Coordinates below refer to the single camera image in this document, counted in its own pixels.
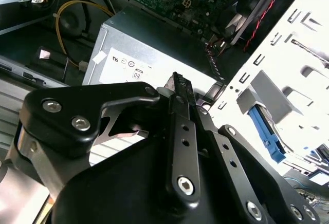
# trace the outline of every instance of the white sticker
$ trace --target white sticker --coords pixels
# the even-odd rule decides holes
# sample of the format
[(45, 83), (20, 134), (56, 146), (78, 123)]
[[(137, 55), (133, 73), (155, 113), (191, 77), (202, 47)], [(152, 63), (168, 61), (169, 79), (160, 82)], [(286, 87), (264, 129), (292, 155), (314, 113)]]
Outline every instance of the white sticker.
[(103, 84), (124, 82), (151, 82), (152, 68), (145, 62), (134, 59), (114, 48), (108, 53), (99, 82)]
[(49, 59), (49, 58), (50, 58), (50, 52), (41, 49), (39, 59)]
[(101, 50), (98, 52), (98, 54), (93, 58), (93, 61), (96, 63), (96, 64), (99, 64), (102, 60), (104, 60), (106, 57), (106, 53)]

